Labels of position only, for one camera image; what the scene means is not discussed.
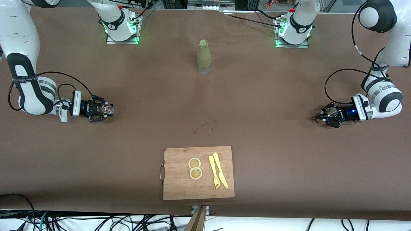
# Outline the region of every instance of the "plastic knife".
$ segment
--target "plastic knife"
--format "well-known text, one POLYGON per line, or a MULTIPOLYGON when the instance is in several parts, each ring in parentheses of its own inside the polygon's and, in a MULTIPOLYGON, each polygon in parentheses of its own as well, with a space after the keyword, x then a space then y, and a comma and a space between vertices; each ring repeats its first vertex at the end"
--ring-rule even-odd
POLYGON ((220 159, 218 158, 217 152, 213 153, 212 156, 214 157, 214 160, 215 160, 215 162, 217 163, 217 167, 218 167, 218 171, 219 171, 218 177, 220 178, 221 183, 223 183, 223 185, 224 185, 226 188, 228 188, 229 185, 227 184, 227 181, 226 181, 226 179, 225 179, 225 177, 224 177, 223 171, 221 170, 220 159))

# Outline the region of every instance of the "wooden plank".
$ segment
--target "wooden plank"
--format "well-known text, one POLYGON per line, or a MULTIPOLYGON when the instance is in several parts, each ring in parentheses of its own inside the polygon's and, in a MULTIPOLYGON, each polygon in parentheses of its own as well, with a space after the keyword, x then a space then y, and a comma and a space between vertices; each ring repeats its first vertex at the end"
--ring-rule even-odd
POLYGON ((233 158, 230 146, 166 148, 164 150, 164 200, 210 199, 234 197, 233 158), (208 157, 217 152, 228 188, 214 186, 214 176, 208 157), (202 177, 190 178, 188 162, 191 158, 201 161, 202 177))
POLYGON ((185 231, 203 231, 204 223, 206 221, 207 206, 200 206, 197 208, 194 215, 188 222, 185 231))

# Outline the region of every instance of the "wooden cutting board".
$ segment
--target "wooden cutting board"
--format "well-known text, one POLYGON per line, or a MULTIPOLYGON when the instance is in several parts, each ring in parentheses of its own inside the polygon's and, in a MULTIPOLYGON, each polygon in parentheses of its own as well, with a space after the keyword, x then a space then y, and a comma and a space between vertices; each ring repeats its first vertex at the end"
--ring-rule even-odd
POLYGON ((210 199, 234 197, 233 158, 231 146, 196 147, 196 148, 166 148, 164 150, 164 200, 210 199), (221 188, 214 186, 208 157, 217 152, 221 169, 227 181, 228 188, 220 182, 221 188), (201 161, 201 178, 191 179, 188 162, 191 158, 201 161))

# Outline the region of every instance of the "metal bracket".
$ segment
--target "metal bracket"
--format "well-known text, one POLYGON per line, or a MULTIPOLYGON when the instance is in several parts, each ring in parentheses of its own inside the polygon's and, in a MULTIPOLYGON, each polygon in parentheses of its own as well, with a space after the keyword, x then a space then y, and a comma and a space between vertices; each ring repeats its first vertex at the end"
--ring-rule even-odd
MULTIPOLYGON (((284 26, 284 21, 283 21, 283 17, 280 18, 279 20, 273 19, 272 22, 274 25, 280 25, 280 26, 284 26)), ((302 42, 301 44, 298 45, 293 45, 293 44, 289 44, 288 42, 286 42, 282 37, 280 37, 278 34, 280 32, 282 32, 281 30, 283 30, 283 28, 278 28, 278 27, 274 27, 274 35, 275 35, 275 46, 276 47, 284 47, 284 48, 303 48, 303 49, 307 49, 308 46, 308 38, 306 38, 304 40, 304 42, 302 42)))
MULTIPOLYGON (((199 208, 200 206, 191 206, 191 215, 194 215, 194 213, 196 212, 196 210, 199 208)), ((207 209, 207 213, 206 215, 210 215, 210 207, 206 206, 207 209)))
POLYGON ((139 16, 137 19, 134 21, 130 22, 130 28, 131 30, 135 30, 136 33, 133 34, 130 38, 124 41, 114 41, 110 36, 107 34, 107 39, 106 39, 106 44, 139 44, 140 43, 140 32, 141 32, 141 26, 143 22, 143 17, 144 15, 139 16))

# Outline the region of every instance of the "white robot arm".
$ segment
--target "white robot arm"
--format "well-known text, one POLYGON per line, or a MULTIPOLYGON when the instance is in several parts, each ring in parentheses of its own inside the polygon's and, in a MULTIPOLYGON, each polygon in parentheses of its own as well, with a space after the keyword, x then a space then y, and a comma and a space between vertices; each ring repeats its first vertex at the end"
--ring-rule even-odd
POLYGON ((320 0, 299 0, 295 12, 288 12, 279 36, 289 44, 298 45, 305 41, 312 29, 312 23, 320 12, 320 0))
POLYGON ((359 20, 363 27, 379 33, 389 32, 390 36, 361 85, 371 101, 362 94, 356 94, 352 97, 351 106, 337 107, 331 103, 324 107, 317 119, 332 127, 340 127, 348 120, 362 122, 394 116, 402 109, 402 92, 386 72, 390 66, 409 67, 411 1, 370 0, 360 9, 359 20))
POLYGON ((116 2, 109 0, 87 0, 98 12, 106 33, 114 41, 125 41, 136 30, 136 13, 126 8, 119 8, 116 2))
POLYGON ((59 1, 0 0, 0 46, 12 73, 14 86, 20 93, 20 109, 15 110, 23 110, 32 115, 59 115, 62 122, 67 121, 68 115, 84 115, 91 122, 112 116, 114 108, 104 99, 93 95, 91 100, 83 101, 81 91, 75 90, 72 99, 61 100, 57 97, 56 83, 36 75, 40 40, 30 16, 30 8, 31 5, 53 8, 59 1), (104 107, 106 113, 99 112, 99 106, 100 109, 104 107))

